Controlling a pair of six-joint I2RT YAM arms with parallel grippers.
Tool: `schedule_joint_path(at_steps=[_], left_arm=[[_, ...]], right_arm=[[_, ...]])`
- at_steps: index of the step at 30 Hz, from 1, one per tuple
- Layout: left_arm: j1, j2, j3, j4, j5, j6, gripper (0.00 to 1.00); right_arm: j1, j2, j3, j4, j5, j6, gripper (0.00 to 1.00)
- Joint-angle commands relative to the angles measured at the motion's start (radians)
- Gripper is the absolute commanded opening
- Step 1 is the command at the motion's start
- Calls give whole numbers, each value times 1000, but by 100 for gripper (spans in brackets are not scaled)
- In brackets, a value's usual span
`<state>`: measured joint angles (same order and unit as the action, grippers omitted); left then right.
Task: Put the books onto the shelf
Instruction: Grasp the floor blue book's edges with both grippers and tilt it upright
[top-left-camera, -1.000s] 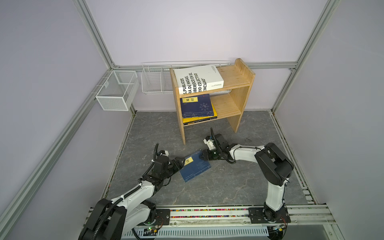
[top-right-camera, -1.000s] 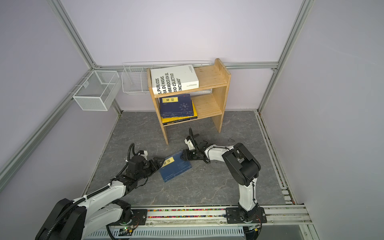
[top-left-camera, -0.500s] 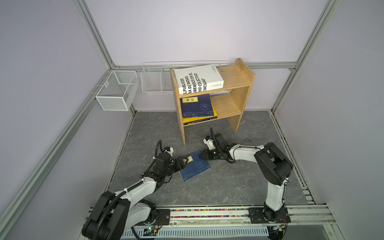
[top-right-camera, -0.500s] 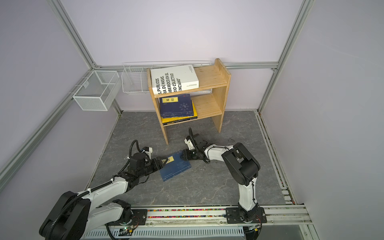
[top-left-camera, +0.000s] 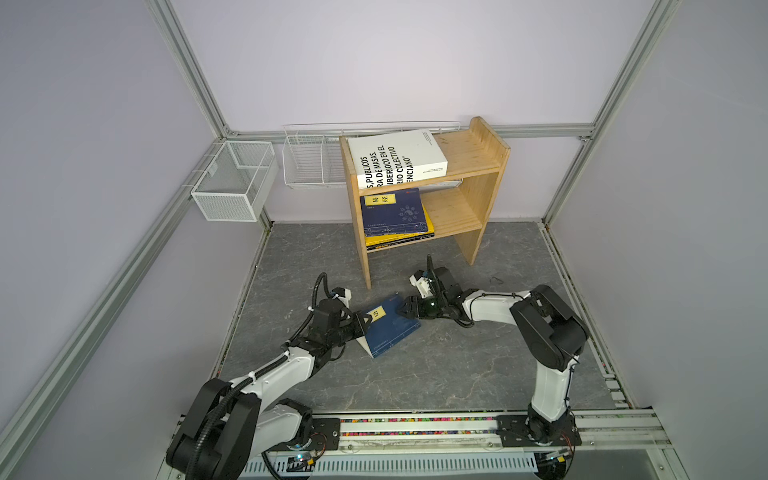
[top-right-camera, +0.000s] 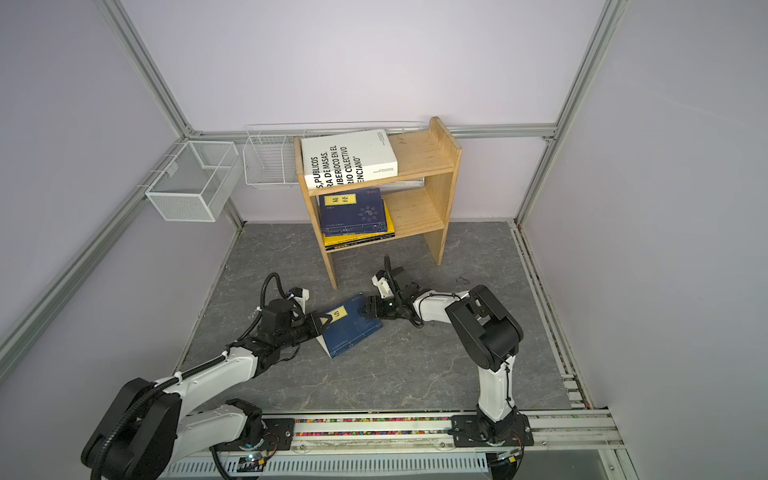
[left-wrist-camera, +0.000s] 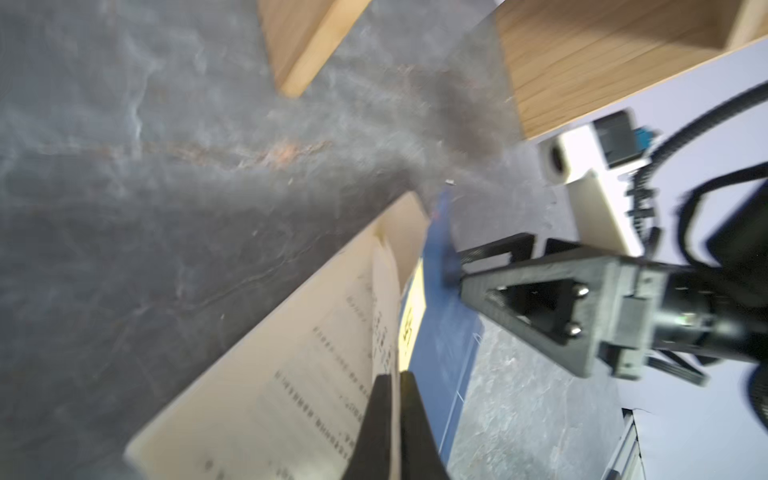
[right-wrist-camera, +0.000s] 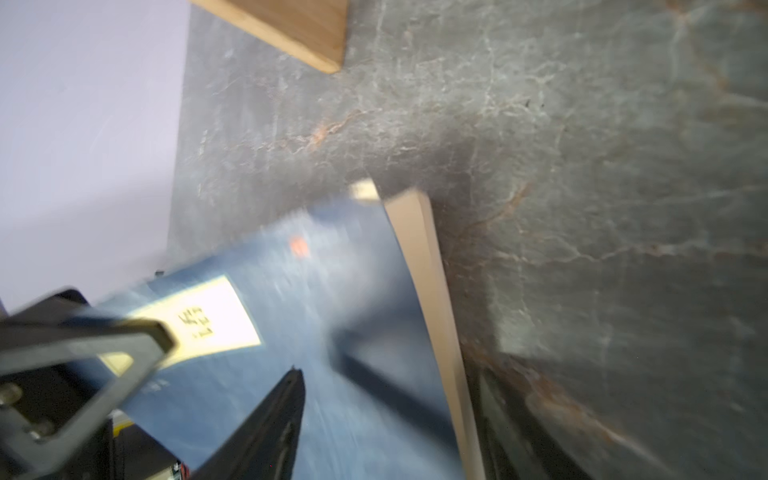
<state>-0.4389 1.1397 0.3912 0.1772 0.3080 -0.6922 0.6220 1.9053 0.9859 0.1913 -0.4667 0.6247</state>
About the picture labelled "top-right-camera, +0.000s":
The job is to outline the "blue book with yellow label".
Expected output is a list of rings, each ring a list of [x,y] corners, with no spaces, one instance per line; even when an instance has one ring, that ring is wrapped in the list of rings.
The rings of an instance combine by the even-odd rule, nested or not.
[[[363,188],[322,195],[319,200],[321,232],[327,236],[372,234],[387,231],[379,188]]]

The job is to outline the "white book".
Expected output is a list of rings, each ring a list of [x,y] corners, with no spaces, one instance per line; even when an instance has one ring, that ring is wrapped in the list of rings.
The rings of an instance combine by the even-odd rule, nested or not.
[[[383,129],[300,140],[303,177],[310,190],[396,177],[399,165]]]

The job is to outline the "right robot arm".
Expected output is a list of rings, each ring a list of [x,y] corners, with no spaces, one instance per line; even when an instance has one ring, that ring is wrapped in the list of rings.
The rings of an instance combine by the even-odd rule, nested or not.
[[[453,327],[465,352],[478,367],[476,434],[490,445],[524,439],[527,418],[512,393],[513,369],[523,329],[485,285],[458,292],[423,289],[401,267],[389,264],[371,278],[377,293],[366,298],[362,314],[379,320],[407,320],[422,328],[428,322]]]

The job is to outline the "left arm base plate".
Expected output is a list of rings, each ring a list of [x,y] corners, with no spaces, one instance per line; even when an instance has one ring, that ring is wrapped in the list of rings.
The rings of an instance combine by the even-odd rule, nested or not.
[[[261,438],[256,440],[248,435],[215,446],[220,452],[250,452],[250,451],[287,451],[291,448],[294,438],[296,421],[290,417],[275,417],[262,420],[258,430]]]

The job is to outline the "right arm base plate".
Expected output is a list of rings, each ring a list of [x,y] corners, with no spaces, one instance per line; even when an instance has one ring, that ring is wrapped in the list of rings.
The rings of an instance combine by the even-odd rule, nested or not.
[[[534,444],[529,419],[520,412],[513,412],[498,422],[479,413],[454,415],[448,433],[457,447],[528,447]]]

